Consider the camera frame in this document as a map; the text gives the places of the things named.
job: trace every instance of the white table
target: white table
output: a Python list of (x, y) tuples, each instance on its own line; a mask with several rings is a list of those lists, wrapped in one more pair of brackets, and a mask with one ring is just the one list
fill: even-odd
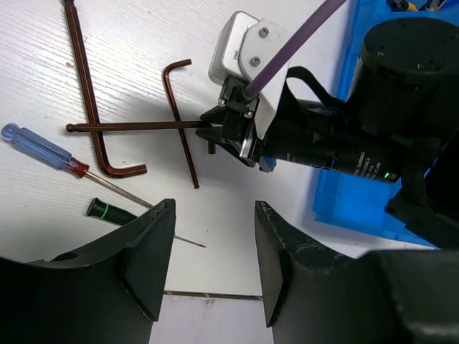
[[(171, 76), (183, 119), (213, 107), (219, 87), (207, 77), (220, 29), (244, 10), (294, 32), (321, 0), (76, 0), (100, 118), (105, 122), (172, 120), (161, 82), (171, 62), (193, 65)], [(293, 59), (331, 89), (349, 5), (339, 9)], [(54, 141), (98, 172), (89, 135), (67, 134), (84, 123), (80, 86), (60, 0), (0, 0), (1, 123), (10, 122)], [(312, 97), (303, 85), (297, 95)], [(313, 220), (312, 168), (279, 162), (274, 173), (244, 167), (188, 132), (201, 188), (191, 187), (175, 130), (105, 135), (114, 166), (145, 163), (148, 173), (113, 180), (156, 203), (177, 201), (176, 233), (207, 249), (174, 241), (166, 289), (260, 295), (253, 229), (254, 201), (266, 200), (290, 223), (351, 256), (368, 249), (414, 247), (338, 229)], [(84, 216), (93, 197), (135, 214), (145, 209), (89, 180), (54, 171), (0, 144), (0, 255), (23, 262), (51, 259), (115, 229)]]

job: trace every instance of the green ring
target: green ring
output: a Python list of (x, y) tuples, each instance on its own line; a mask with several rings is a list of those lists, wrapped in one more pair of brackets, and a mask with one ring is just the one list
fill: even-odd
[(100, 217), (101, 220), (103, 220), (103, 218), (105, 217), (105, 215), (107, 215), (108, 207), (109, 207), (109, 205), (107, 204), (107, 205), (105, 206), (105, 210), (104, 210), (102, 216)]

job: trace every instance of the blue plastic bin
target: blue plastic bin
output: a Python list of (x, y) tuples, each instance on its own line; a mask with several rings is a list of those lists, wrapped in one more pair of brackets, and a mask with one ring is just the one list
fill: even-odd
[[(420, 6), (425, 1), (415, 0)], [(389, 19), (428, 16), (459, 25), (459, 0), (448, 0), (438, 12), (391, 12), (385, 0), (356, 0), (350, 34), (345, 38), (346, 50), (341, 74), (337, 77), (337, 97), (347, 100), (352, 77), (365, 34), (376, 24)], [(384, 206), (400, 189), (396, 184), (381, 183), (355, 176), (321, 171), (313, 210), (316, 220), (387, 239), (432, 246), (405, 229), (404, 224), (385, 214)]]

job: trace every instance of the blue screwdriver handle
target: blue screwdriver handle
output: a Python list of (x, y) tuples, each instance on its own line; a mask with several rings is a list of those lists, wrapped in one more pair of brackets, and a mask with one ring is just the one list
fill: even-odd
[(58, 170), (65, 170), (82, 178), (89, 169), (88, 165), (74, 159), (70, 152), (27, 128), (20, 128), (15, 123), (5, 125), (1, 129), (1, 136), (4, 140), (11, 142), (18, 151)]

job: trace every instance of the allen key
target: allen key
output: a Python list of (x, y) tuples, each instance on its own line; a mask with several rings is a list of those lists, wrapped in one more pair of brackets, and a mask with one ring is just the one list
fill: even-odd
[[(89, 64), (87, 63), (85, 45), (82, 37), (78, 12), (74, 0), (64, 0), (65, 17), (69, 27), (70, 40), (72, 41), (75, 63), (80, 78), (81, 92), (85, 103), (86, 114), (89, 124), (99, 124), (99, 112), (95, 102), (94, 88), (91, 81)], [(112, 178), (126, 178), (146, 173), (145, 165), (132, 166), (127, 168), (114, 168), (110, 165), (107, 150), (102, 133), (91, 133), (94, 151), (98, 160), (100, 170)]]
[(137, 123), (78, 123), (67, 124), (65, 129), (69, 133), (97, 133), (103, 131), (133, 131), (133, 130), (167, 130), (208, 128), (211, 125), (200, 120), (180, 122), (137, 122)]
[[(176, 68), (185, 67), (191, 64), (190, 59), (184, 59), (182, 61), (174, 62), (167, 66), (163, 71), (163, 83), (164, 88), (166, 89), (167, 99), (169, 101), (169, 105), (171, 106), (172, 113), (174, 114), (174, 118), (176, 122), (181, 121), (179, 109), (177, 107), (177, 102), (175, 101), (174, 91), (172, 90), (171, 80), (169, 78), (169, 74), (172, 70)], [(188, 169), (191, 174), (191, 180), (193, 181), (194, 188), (199, 188), (198, 182), (198, 175), (196, 174), (196, 169), (194, 168), (193, 158), (191, 157), (191, 152), (189, 150), (188, 141), (186, 140), (185, 130), (179, 129), (180, 141), (181, 145), (184, 148), (186, 162), (188, 163)]]

